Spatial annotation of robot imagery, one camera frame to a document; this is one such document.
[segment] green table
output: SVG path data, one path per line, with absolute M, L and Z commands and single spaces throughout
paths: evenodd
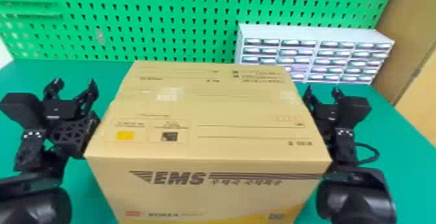
M 66 85 L 61 96 L 69 99 L 83 91 L 88 81 L 94 78 L 100 89 L 100 98 L 93 109 L 101 117 L 130 65 L 128 62 L 17 60 L 0 70 L 0 97 L 7 92 L 31 92 L 41 97 L 48 82 L 62 77 Z M 297 84 L 300 93 L 306 87 L 306 84 Z M 368 98 L 372 106 L 368 118 L 356 127 L 356 141 L 368 143 L 380 151 L 380 159 L 366 166 L 380 168 L 385 173 L 397 207 L 397 223 L 434 223 L 436 149 L 371 86 L 340 87 L 346 95 Z M 314 84 L 313 92 L 322 102 L 331 103 L 332 88 L 330 84 Z M 0 114 L 0 129 L 0 176 L 7 177 L 14 175 L 13 157 L 22 129 L 3 114 Z M 371 153 L 359 148 L 358 154 L 363 158 Z M 73 224 L 117 223 L 85 160 L 68 162 L 62 186 L 71 197 Z M 296 224 L 312 223 L 327 223 L 317 215 L 315 193 L 296 221 Z

